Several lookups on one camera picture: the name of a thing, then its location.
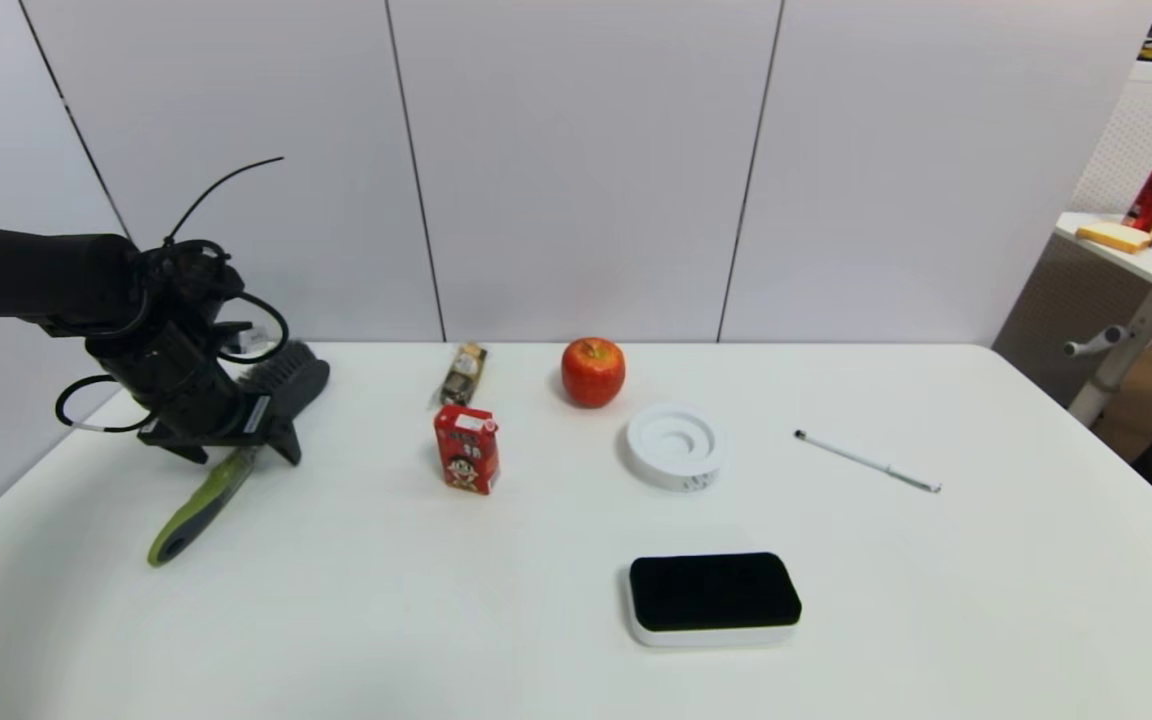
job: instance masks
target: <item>brush bristles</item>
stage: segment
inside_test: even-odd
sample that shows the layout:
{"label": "brush bristles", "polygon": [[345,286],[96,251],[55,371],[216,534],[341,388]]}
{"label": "brush bristles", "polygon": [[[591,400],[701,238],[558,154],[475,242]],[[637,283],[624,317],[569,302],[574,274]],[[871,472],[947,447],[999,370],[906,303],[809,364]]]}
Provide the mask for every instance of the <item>brush bristles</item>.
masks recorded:
{"label": "brush bristles", "polygon": [[300,340],[288,341],[279,355],[243,373],[238,378],[238,387],[251,392],[274,392],[312,361],[317,357],[310,346]]}

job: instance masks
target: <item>panel seam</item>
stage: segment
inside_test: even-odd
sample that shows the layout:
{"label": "panel seam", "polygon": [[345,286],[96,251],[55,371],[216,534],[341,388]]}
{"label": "panel seam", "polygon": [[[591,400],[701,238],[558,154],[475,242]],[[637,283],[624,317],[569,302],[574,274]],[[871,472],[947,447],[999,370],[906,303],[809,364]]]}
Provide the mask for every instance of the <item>panel seam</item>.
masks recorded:
{"label": "panel seam", "polygon": [[736,252],[740,250],[740,236],[745,229],[745,210],[749,206],[749,188],[755,182],[755,161],[758,160],[758,141],[763,136],[763,119],[767,115],[767,96],[772,91],[772,73],[776,68],[776,46],[781,41],[781,20],[785,18],[785,0],[776,10],[776,32],[772,36],[772,53],[767,59],[767,78],[763,82],[763,101],[758,106],[758,124],[755,127],[755,146],[750,150],[749,170],[745,174],[745,195],[740,202],[740,218],[736,220],[736,240],[732,242],[732,265],[727,268],[727,290],[723,291],[723,310],[718,316],[718,334],[714,342],[723,340],[723,323],[727,323],[727,301],[732,300],[732,278],[736,274]]}
{"label": "panel seam", "polygon": [[397,99],[403,106],[403,127],[407,128],[407,151],[411,156],[412,179],[416,181],[416,202],[420,205],[420,228],[425,232],[425,252],[429,255],[429,276],[434,283],[434,305],[438,306],[438,328],[447,342],[447,323],[444,321],[444,300],[438,291],[438,272],[434,270],[434,245],[429,237],[429,219],[425,215],[425,194],[420,190],[420,169],[416,165],[416,138],[412,136],[412,122],[407,113],[407,90],[403,88],[403,70],[397,63],[397,36],[394,33],[394,14],[389,9],[389,0],[385,0],[385,22],[389,26],[389,47],[394,54],[394,76],[397,77]]}
{"label": "panel seam", "polygon": [[119,213],[118,204],[114,202],[114,196],[109,192],[109,184],[105,183],[105,176],[101,176],[100,168],[96,167],[96,158],[92,157],[92,151],[88,146],[86,138],[83,137],[83,131],[78,128],[78,120],[74,118],[74,111],[69,109],[69,100],[65,99],[65,91],[60,90],[60,81],[56,79],[56,74],[51,69],[51,61],[47,60],[47,53],[41,48],[41,40],[38,40],[38,31],[33,26],[33,20],[29,17],[29,10],[24,6],[24,0],[17,0],[20,6],[20,14],[24,15],[24,23],[29,26],[29,35],[33,37],[33,45],[38,48],[38,55],[41,56],[41,65],[47,68],[47,76],[51,77],[51,85],[56,89],[56,94],[60,97],[60,104],[65,106],[65,114],[69,118],[69,124],[74,128],[74,135],[78,136],[78,145],[83,146],[83,156],[88,156],[88,164],[91,165],[92,173],[96,175],[96,182],[100,183],[101,192],[105,192],[105,200],[109,202],[109,210],[114,211],[114,218],[118,220],[118,227],[123,228],[123,236],[128,240],[132,240],[132,234],[128,232],[127,223],[123,222],[123,214]]}

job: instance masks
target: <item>yellow object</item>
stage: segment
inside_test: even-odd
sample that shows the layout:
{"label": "yellow object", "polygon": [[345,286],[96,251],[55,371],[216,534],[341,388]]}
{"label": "yellow object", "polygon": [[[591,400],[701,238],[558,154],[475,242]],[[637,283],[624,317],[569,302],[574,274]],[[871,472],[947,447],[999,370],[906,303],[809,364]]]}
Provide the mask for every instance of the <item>yellow object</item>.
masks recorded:
{"label": "yellow object", "polygon": [[1146,232],[1138,232],[1138,229],[1126,227],[1126,225],[1120,223],[1091,223],[1083,225],[1078,228],[1078,232],[1074,233],[1076,237],[1083,240],[1091,240],[1092,242],[1100,242],[1101,245],[1112,247],[1112,249],[1121,250],[1123,252],[1137,253],[1146,247],[1152,240]]}

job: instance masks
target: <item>desk leg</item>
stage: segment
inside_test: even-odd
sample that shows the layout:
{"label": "desk leg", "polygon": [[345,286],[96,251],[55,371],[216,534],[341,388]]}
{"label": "desk leg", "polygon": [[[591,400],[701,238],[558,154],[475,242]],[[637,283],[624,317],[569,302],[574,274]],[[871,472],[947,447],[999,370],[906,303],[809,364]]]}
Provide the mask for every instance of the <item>desk leg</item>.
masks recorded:
{"label": "desk leg", "polygon": [[1128,370],[1132,369],[1137,357],[1152,341],[1152,288],[1137,306],[1137,314],[1128,325],[1128,332],[1130,336],[1112,348],[1111,354],[1105,356],[1101,365],[1069,404],[1069,414],[1087,427],[1092,427],[1092,423],[1100,418],[1101,410],[1105,410],[1111,397],[1119,391],[1119,384],[1123,381]]}

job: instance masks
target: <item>scrub brush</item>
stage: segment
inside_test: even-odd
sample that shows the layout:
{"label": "scrub brush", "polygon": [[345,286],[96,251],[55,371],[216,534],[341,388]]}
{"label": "scrub brush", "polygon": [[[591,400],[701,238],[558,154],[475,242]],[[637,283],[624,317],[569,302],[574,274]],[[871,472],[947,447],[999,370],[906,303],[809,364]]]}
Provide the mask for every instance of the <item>scrub brush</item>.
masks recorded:
{"label": "scrub brush", "polygon": [[[328,373],[329,365],[324,359],[317,359],[310,346],[293,340],[279,355],[248,370],[238,378],[238,387],[256,395],[270,395],[270,403],[290,419],[319,396],[328,384]],[[202,530],[217,518],[229,498],[250,477],[256,467],[256,454],[262,447],[238,447],[212,468],[202,487],[180,506],[150,546],[150,564],[157,568],[189,547],[189,543],[196,541]]]}

